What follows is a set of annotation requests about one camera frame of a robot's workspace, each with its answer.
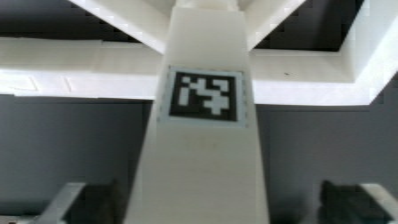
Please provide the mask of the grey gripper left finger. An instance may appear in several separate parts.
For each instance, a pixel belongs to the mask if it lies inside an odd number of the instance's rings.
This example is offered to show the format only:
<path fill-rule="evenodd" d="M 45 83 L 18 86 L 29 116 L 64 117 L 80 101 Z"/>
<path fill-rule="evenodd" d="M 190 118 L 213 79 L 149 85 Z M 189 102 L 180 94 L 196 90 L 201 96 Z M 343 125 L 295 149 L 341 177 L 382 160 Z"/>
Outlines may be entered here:
<path fill-rule="evenodd" d="M 116 185 L 69 182 L 34 224 L 119 224 Z"/>

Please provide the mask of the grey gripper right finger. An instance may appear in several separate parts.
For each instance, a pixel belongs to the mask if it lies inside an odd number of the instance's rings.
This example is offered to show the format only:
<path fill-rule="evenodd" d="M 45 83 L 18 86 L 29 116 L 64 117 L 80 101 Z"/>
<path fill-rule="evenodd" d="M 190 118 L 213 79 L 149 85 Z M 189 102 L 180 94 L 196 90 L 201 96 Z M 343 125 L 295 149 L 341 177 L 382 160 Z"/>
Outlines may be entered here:
<path fill-rule="evenodd" d="M 322 183 L 318 224 L 398 224 L 398 198 L 380 184 Z"/>

